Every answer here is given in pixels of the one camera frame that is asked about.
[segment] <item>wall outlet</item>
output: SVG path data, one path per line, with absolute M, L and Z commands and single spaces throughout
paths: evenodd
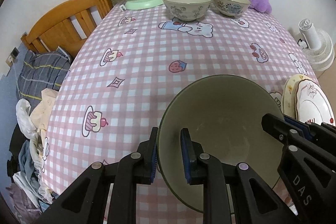
M 6 60 L 6 64 L 11 68 L 11 66 L 13 65 L 13 57 L 11 55 L 8 56 L 7 60 Z

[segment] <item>white bowl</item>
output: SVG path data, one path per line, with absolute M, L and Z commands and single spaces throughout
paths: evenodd
M 213 0 L 215 7 L 224 15 L 241 16 L 251 5 L 249 0 Z
M 174 195 L 190 208 L 203 210 L 203 186 L 184 177 L 180 131 L 221 162 L 249 164 L 274 187 L 283 145 L 263 131 L 261 119 L 271 113 L 284 119 L 266 90 L 234 75 L 214 75 L 188 85 L 170 103 L 157 135 L 161 174 Z
M 212 0 L 163 0 L 168 11 L 178 19 L 192 21 L 205 15 Z

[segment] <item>gingham pattern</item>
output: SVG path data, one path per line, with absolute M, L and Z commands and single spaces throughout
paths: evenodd
M 119 26 L 124 17 L 135 20 Z M 125 12 L 114 7 L 82 47 L 58 94 L 47 132 L 50 153 L 44 182 L 60 194 L 94 161 L 110 164 L 135 151 L 149 138 L 151 128 L 159 126 L 174 96 L 202 77 L 239 75 L 268 92 L 282 93 L 286 80 L 299 73 L 289 57 L 294 53 L 317 81 L 298 45 L 273 16 L 248 9 L 243 18 L 249 28 L 214 8 L 209 10 L 200 19 L 213 25 L 213 37 L 206 38 L 160 29 L 161 22 L 172 20 L 164 5 Z M 273 32 L 262 20 L 281 33 Z M 130 29 L 136 31 L 125 34 Z M 268 62 L 257 62 L 252 43 L 267 52 Z M 123 56 L 100 66 L 108 48 Z M 168 70 L 176 60 L 187 63 L 185 71 Z M 124 79 L 118 88 L 108 86 L 115 77 Z M 90 105 L 102 112 L 109 125 L 85 138 L 82 123 Z M 181 204 L 157 173 L 153 185 L 138 186 L 137 223 L 202 223 L 202 214 Z

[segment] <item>stack of plates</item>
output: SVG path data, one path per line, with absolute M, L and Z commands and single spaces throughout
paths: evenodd
M 319 87 L 308 76 L 294 75 L 287 80 L 283 90 L 283 114 L 300 122 L 326 122 L 335 125 L 330 103 Z

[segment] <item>tablecloth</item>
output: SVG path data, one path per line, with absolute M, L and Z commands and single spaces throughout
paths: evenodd
M 289 32 L 272 15 L 248 9 L 230 19 L 211 7 L 183 22 L 166 7 L 115 6 L 87 39 L 60 88 L 45 139 L 43 181 L 61 194 L 91 163 L 136 151 L 171 100 L 193 81 L 216 74 L 250 79 L 276 98 L 302 73 L 317 81 Z M 137 187 L 137 223 L 202 223 L 160 173 Z

